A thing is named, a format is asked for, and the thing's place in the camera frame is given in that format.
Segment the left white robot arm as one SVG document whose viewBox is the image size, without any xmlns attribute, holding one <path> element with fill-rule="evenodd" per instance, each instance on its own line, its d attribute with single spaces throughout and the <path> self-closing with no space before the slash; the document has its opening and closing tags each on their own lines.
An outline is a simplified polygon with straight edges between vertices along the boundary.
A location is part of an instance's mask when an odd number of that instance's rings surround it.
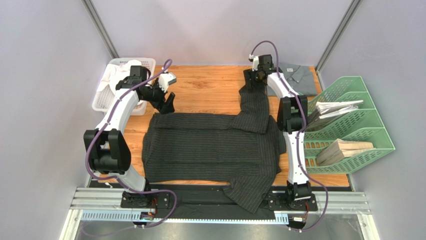
<svg viewBox="0 0 426 240">
<path fill-rule="evenodd" d="M 148 181 L 131 164 L 131 151 L 124 131 L 134 108 L 140 101 L 150 103 L 160 114 L 174 112 L 174 93 L 165 95 L 177 77 L 168 71 L 169 64 L 149 76 L 150 70 L 132 65 L 129 75 L 115 86 L 115 99 L 106 116 L 95 129 L 86 130 L 83 141 L 86 149 L 85 168 L 96 180 L 116 180 L 127 192 L 148 197 L 153 194 Z"/>
</svg>

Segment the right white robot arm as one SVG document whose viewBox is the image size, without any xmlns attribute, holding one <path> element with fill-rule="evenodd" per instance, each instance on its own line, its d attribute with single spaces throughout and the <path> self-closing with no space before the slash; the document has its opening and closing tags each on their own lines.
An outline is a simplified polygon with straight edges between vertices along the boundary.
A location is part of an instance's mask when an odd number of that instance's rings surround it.
<svg viewBox="0 0 426 240">
<path fill-rule="evenodd" d="M 288 157 L 287 190 L 282 202 L 292 210 L 304 208 L 312 197 L 304 152 L 308 117 L 307 97 L 299 95 L 290 86 L 284 74 L 274 66 L 270 54 L 250 54 L 248 59 L 252 68 L 243 71 L 246 85 L 249 88 L 267 85 L 279 98 L 277 125 L 284 136 Z"/>
</svg>

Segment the dark pinstriped long sleeve shirt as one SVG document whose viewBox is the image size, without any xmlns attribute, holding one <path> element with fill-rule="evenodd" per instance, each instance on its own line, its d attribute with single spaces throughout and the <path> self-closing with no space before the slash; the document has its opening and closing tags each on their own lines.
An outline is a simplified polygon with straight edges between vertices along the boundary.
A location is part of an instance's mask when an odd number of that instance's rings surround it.
<svg viewBox="0 0 426 240">
<path fill-rule="evenodd" d="M 226 197 L 256 213 L 276 175 L 286 143 L 270 114 L 264 86 L 239 90 L 240 112 L 156 113 L 142 142 L 150 182 L 227 182 Z"/>
</svg>

